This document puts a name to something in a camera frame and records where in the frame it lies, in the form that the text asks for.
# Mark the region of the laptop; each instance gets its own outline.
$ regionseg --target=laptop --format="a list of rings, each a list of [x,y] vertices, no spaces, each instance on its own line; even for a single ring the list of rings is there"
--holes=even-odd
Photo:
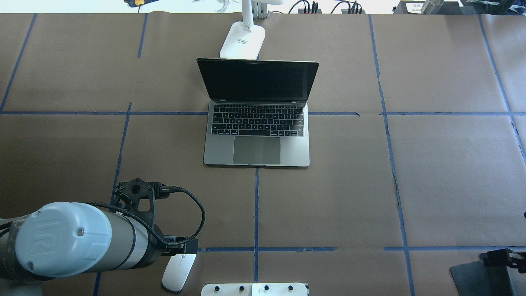
[[[308,166],[307,99],[317,62],[198,58],[211,99],[209,165]]]

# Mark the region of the black screen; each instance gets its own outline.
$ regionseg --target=black screen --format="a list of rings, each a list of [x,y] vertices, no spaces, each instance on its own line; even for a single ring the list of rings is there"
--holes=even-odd
[[[318,63],[198,58],[212,100],[306,101]]]

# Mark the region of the computer mouse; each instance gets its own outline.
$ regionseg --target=computer mouse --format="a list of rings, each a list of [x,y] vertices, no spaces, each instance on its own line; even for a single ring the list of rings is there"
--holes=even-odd
[[[172,256],[163,274],[163,286],[173,292],[181,291],[195,259],[196,254],[177,254]]]

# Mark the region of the light blue plastic cover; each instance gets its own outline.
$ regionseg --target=light blue plastic cover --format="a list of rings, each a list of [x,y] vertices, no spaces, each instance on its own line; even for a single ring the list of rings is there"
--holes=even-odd
[[[29,272],[63,278],[94,266],[111,240],[112,226],[101,210],[85,203],[54,202],[22,224],[15,251]]]

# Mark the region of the white lamp base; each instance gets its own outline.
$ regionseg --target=white lamp base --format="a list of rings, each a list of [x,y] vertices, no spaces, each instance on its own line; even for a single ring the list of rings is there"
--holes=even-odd
[[[245,31],[243,22],[232,24],[228,36],[223,43],[219,56],[221,58],[237,58],[241,60],[255,60],[265,40],[265,29],[253,25],[252,32]]]

